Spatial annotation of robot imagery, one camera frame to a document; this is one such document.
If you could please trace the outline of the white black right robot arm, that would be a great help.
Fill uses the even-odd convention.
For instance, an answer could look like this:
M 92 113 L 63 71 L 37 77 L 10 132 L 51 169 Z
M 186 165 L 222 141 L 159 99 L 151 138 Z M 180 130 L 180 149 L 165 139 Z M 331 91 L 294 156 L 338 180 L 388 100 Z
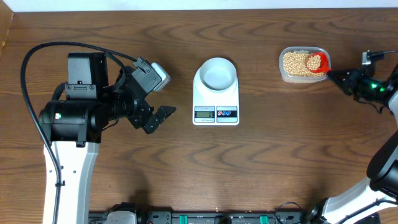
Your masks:
M 330 70 L 328 78 L 361 104 L 379 103 L 378 113 L 390 111 L 397 123 L 397 68 L 387 80 L 373 79 L 365 68 Z M 381 210 L 397 207 L 397 131 L 374 150 L 364 179 L 334 197 L 323 199 L 305 223 L 358 223 Z

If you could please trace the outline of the red plastic measuring scoop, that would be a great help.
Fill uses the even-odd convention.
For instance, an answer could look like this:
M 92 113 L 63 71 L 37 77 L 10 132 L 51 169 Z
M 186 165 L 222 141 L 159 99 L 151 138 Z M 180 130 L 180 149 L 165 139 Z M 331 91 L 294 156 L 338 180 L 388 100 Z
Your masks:
M 329 59 L 322 52 L 310 54 L 305 61 L 305 65 L 312 73 L 327 73 L 331 70 Z

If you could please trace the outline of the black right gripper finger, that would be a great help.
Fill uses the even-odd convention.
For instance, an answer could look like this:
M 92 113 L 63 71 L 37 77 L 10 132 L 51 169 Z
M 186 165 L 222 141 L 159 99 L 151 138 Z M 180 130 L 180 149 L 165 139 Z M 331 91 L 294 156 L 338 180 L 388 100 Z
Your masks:
M 351 83 L 345 74 L 331 74 L 329 79 L 346 95 L 352 95 Z
M 345 70 L 330 70 L 326 74 L 329 78 L 343 78 L 350 75 L 353 72 L 353 69 L 345 69 Z

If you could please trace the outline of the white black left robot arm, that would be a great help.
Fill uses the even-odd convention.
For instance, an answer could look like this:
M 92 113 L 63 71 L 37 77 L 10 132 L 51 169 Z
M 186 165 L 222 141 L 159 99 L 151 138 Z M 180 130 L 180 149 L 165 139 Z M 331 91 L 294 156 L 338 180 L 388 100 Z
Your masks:
M 155 110 L 145 100 L 170 81 L 159 64 L 138 58 L 132 67 L 121 67 L 110 86 L 110 57 L 100 52 L 68 54 L 68 81 L 40 112 L 39 123 L 51 146 L 44 151 L 44 223 L 88 223 L 91 176 L 101 134 L 110 121 L 127 118 L 134 128 L 151 134 L 176 110 Z

